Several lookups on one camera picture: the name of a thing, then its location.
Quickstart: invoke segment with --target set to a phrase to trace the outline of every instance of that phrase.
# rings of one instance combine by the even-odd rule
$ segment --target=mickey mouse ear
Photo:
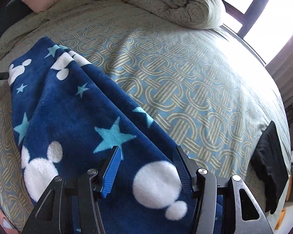
[[[23,145],[22,153],[21,153],[21,165],[22,169],[24,169],[29,163],[30,155],[27,148]]]
[[[47,157],[49,161],[58,163],[61,161],[63,156],[62,145],[59,142],[52,142],[48,146]]]

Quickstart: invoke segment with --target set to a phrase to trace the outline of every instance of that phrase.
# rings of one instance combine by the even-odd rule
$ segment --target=rolled comforter
[[[211,29],[222,24],[222,0],[124,0],[180,26]]]

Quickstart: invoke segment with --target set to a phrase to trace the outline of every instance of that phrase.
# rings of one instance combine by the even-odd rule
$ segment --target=mattress
[[[290,173],[290,137],[278,88],[261,63],[221,29],[184,28],[122,0],[61,0],[3,34],[0,72],[43,36],[104,71],[199,166],[218,176],[239,174],[262,209],[264,186],[249,161],[271,120]],[[32,204],[11,109],[8,84],[0,81],[0,207],[21,230]],[[266,215],[272,228],[287,186],[275,214]]]

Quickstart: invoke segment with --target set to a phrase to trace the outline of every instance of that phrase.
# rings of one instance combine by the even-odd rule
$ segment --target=window frame
[[[243,39],[265,9],[269,0],[253,0],[245,14],[225,2],[225,0],[222,1],[225,5],[226,12],[242,24],[241,29],[236,34]]]

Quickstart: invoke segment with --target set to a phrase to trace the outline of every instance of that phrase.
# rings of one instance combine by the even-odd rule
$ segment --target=black garment
[[[261,135],[250,162],[257,177],[265,182],[265,212],[270,211],[273,214],[288,181],[288,172],[273,121]]]

